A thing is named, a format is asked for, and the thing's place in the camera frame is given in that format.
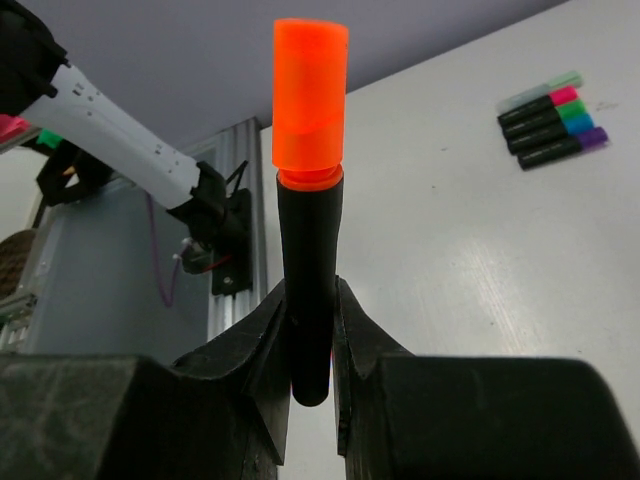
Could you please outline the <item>pale green pen cap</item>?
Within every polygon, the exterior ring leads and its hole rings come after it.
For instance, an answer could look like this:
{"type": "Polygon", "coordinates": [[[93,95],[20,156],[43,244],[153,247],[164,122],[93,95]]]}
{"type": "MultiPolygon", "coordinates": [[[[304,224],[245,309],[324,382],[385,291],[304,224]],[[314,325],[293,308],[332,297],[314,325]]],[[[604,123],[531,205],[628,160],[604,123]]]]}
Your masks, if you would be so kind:
{"type": "Polygon", "coordinates": [[[571,70],[564,74],[558,75],[547,82],[548,89],[553,92],[565,87],[580,88],[584,84],[582,75],[576,71],[571,70]]]}

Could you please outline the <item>purple pen cap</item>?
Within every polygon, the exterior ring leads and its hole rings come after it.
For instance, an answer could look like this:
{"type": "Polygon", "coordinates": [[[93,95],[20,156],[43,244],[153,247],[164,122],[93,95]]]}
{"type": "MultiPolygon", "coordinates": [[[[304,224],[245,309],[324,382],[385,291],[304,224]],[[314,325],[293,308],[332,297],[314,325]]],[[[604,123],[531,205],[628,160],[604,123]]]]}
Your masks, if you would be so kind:
{"type": "Polygon", "coordinates": [[[599,148],[609,141],[608,134],[602,127],[594,127],[588,131],[577,134],[576,139],[582,151],[599,148]]]}

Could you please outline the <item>blue pen cap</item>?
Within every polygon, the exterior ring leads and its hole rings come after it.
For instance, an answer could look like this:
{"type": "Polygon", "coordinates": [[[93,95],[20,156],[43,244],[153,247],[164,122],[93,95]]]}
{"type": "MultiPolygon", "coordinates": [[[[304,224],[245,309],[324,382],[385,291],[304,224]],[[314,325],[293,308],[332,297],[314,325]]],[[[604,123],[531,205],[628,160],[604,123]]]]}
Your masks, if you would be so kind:
{"type": "Polygon", "coordinates": [[[563,124],[568,135],[580,135],[595,127],[594,121],[588,113],[567,118],[563,124]]]}

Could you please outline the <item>orange pen cap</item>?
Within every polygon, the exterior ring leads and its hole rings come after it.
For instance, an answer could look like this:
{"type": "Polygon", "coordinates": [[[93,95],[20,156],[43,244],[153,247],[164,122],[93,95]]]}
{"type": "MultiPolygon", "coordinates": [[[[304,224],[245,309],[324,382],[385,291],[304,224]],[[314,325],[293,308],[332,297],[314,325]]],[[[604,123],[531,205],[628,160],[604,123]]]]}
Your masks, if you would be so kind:
{"type": "Polygon", "coordinates": [[[328,21],[274,22],[272,161],[293,172],[343,158],[349,30],[328,21]]]}

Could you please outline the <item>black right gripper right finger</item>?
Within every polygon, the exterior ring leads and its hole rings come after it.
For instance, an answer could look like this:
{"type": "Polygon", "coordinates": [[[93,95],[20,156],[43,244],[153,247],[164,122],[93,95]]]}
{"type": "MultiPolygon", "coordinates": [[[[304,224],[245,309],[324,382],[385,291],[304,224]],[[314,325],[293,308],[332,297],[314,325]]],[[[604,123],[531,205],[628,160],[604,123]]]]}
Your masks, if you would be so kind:
{"type": "Polygon", "coordinates": [[[338,280],[337,450],[350,479],[635,479],[639,452],[587,362],[421,356],[338,280]]]}

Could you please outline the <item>pale green capped highlighter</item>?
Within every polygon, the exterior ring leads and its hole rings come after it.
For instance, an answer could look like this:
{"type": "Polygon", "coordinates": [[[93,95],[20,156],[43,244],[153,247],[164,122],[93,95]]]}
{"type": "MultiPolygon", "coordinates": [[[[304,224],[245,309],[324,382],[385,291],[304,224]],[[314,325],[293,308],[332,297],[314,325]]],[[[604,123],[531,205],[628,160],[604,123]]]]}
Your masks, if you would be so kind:
{"type": "Polygon", "coordinates": [[[551,91],[548,89],[547,86],[547,82],[549,80],[547,80],[546,82],[543,82],[539,85],[536,85],[534,87],[531,87],[527,90],[524,90],[520,93],[517,93],[511,97],[508,97],[506,99],[501,100],[497,105],[496,105],[496,112],[501,115],[504,114],[516,107],[519,107],[531,100],[534,100],[536,98],[542,97],[547,95],[548,93],[551,93],[551,91]]]}

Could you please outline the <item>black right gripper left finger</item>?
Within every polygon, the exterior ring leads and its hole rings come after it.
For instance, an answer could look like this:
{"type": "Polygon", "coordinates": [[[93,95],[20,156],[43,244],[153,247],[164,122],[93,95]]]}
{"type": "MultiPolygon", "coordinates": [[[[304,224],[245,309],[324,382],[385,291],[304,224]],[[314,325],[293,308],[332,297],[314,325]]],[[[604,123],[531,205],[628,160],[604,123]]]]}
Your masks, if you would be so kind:
{"type": "Polygon", "coordinates": [[[164,366],[143,356],[5,355],[5,479],[273,479],[290,405],[282,286],[164,366]]]}

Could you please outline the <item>pink pen cap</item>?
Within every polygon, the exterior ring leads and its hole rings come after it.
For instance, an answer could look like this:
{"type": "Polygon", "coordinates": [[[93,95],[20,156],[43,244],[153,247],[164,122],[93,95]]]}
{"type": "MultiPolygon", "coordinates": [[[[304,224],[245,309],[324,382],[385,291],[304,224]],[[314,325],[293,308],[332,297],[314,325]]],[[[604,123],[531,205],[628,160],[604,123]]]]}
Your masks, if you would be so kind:
{"type": "Polygon", "coordinates": [[[564,105],[566,103],[579,99],[579,93],[573,86],[566,86],[557,89],[548,94],[554,106],[564,105]]]}

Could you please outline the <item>black purple tip highlighter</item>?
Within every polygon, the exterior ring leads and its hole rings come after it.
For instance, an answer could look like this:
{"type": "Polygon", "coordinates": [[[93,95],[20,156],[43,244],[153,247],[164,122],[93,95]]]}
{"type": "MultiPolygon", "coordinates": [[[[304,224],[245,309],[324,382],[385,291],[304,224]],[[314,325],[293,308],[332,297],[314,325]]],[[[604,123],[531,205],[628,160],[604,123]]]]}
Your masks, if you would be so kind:
{"type": "Polygon", "coordinates": [[[576,135],[551,142],[545,146],[517,155],[517,162],[524,171],[581,154],[576,135]]]}

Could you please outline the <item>black orange tip highlighter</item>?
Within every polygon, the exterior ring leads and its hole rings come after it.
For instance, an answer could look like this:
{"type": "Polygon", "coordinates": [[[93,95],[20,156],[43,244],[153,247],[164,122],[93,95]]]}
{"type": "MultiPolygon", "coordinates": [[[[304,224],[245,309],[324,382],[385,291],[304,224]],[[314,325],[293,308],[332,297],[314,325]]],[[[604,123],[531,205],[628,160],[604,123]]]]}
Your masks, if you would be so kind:
{"type": "Polygon", "coordinates": [[[329,390],[343,184],[340,167],[326,179],[277,177],[292,393],[306,407],[329,390]]]}

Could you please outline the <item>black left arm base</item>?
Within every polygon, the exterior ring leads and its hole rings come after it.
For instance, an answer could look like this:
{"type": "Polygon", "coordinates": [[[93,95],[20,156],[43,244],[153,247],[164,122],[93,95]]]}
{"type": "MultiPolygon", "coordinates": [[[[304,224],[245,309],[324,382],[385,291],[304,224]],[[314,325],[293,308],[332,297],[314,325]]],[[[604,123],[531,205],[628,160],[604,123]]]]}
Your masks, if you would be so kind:
{"type": "Polygon", "coordinates": [[[204,161],[196,166],[198,185],[180,213],[190,234],[181,254],[183,268],[193,275],[208,274],[212,295],[233,296],[253,284],[252,198],[241,186],[248,163],[229,177],[204,161]]]}

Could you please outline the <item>black pink tip highlighter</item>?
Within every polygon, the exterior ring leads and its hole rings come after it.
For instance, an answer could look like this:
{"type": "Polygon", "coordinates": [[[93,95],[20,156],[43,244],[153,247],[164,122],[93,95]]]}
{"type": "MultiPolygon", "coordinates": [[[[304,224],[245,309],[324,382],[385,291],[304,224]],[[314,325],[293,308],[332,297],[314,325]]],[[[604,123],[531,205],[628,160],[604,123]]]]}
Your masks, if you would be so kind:
{"type": "Polygon", "coordinates": [[[548,94],[531,100],[519,107],[516,107],[504,114],[499,115],[497,117],[498,124],[501,127],[508,126],[531,115],[557,107],[553,105],[548,94]]]}

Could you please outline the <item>black green tip highlighter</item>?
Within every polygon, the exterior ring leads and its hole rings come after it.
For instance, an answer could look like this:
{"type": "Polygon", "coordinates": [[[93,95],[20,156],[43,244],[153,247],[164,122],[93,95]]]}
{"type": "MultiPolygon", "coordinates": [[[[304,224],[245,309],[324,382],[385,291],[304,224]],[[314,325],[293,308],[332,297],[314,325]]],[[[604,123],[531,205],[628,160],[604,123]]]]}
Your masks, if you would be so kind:
{"type": "Polygon", "coordinates": [[[554,122],[562,120],[555,108],[531,115],[523,120],[517,121],[514,124],[503,126],[502,133],[507,140],[519,137],[532,130],[537,130],[541,127],[547,126],[554,122]]]}

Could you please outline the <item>black blue tip highlighter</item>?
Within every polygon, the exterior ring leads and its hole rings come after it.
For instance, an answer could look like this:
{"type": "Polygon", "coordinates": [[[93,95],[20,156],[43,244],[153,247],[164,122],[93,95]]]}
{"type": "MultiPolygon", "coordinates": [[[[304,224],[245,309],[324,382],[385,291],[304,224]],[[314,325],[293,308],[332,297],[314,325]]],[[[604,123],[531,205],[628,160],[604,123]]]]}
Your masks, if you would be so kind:
{"type": "Polygon", "coordinates": [[[541,147],[548,143],[567,138],[567,131],[564,127],[563,120],[559,120],[537,130],[532,130],[519,137],[507,140],[506,145],[509,152],[513,155],[541,147]]]}

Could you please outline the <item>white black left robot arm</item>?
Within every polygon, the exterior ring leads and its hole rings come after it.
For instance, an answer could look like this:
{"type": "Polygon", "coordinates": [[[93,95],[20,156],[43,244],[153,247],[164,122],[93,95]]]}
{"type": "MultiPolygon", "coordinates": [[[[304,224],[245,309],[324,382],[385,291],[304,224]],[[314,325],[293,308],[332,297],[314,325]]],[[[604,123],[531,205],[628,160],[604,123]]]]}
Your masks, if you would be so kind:
{"type": "Polygon", "coordinates": [[[61,136],[134,182],[201,245],[223,249],[247,240],[224,177],[101,93],[48,27],[16,1],[1,4],[1,111],[61,136]]]}

